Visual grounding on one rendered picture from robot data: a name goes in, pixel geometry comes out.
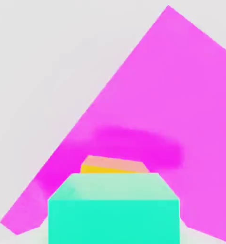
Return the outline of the small turquoise cube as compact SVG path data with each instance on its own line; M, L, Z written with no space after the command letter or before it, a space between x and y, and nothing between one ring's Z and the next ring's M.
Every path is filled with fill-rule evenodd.
M74 173L48 201L48 244L180 244L179 198L157 173Z

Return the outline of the small yellow cube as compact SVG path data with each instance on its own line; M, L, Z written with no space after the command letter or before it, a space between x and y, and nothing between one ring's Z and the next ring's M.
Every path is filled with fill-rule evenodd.
M81 165L80 173L149 173L149 169L142 162L88 156Z

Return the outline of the large magenta box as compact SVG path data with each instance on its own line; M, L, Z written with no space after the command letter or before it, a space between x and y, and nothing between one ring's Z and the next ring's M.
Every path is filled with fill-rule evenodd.
M226 241L226 50L166 7L1 223L39 227L89 155L143 162L188 227Z

